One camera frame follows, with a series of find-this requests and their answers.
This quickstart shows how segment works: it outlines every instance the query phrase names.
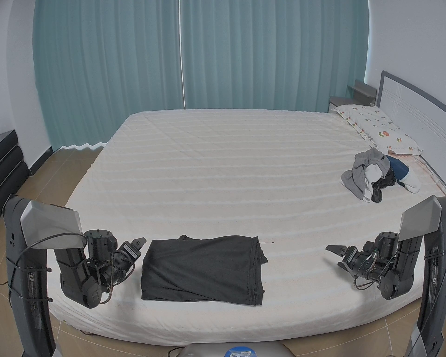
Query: blue round sticker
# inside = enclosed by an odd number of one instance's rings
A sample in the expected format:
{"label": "blue round sticker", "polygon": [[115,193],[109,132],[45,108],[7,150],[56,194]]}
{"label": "blue round sticker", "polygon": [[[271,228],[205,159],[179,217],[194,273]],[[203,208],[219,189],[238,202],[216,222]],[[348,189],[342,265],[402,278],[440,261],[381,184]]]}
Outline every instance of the blue round sticker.
{"label": "blue round sticker", "polygon": [[227,351],[224,357],[257,357],[257,355],[254,350],[248,347],[237,346]]}

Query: wall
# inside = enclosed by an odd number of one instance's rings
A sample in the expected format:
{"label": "wall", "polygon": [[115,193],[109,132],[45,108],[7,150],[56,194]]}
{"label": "wall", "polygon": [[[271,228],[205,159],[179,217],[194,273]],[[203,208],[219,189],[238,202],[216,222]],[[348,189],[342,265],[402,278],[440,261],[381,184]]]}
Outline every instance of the wall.
{"label": "wall", "polygon": [[385,70],[446,103],[446,0],[369,0],[365,82]]}
{"label": "wall", "polygon": [[33,61],[35,0],[0,0],[0,131],[15,129],[28,167],[50,147]]}

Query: black garment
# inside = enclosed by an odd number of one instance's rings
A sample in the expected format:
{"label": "black garment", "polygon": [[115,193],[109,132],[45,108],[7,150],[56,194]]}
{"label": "black garment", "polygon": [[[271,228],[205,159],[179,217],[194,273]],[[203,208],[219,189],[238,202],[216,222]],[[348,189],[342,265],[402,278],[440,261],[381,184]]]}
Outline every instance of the black garment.
{"label": "black garment", "polygon": [[142,299],[261,305],[267,261],[258,237],[153,240],[142,267]]}
{"label": "black garment", "polygon": [[396,182],[395,173],[393,172],[392,167],[390,166],[389,171],[387,171],[386,177],[380,178],[373,184],[373,193],[372,193],[372,201],[375,203],[379,203],[383,199],[383,193],[381,189],[393,186]]}

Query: white headboard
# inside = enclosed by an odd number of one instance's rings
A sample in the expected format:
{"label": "white headboard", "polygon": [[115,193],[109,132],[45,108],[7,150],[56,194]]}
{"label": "white headboard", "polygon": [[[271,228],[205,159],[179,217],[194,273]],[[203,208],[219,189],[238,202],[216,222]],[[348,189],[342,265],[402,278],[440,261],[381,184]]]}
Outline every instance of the white headboard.
{"label": "white headboard", "polygon": [[423,149],[421,157],[446,181],[446,105],[386,71],[376,105]]}

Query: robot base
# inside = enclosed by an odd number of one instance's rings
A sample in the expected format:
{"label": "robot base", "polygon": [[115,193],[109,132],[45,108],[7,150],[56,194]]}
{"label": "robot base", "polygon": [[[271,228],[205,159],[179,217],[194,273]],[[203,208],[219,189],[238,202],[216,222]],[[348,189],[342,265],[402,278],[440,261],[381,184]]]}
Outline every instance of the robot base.
{"label": "robot base", "polygon": [[[253,352],[230,352],[237,346],[247,347]],[[178,357],[294,357],[294,354],[280,342],[228,342],[192,343],[185,347]]]}

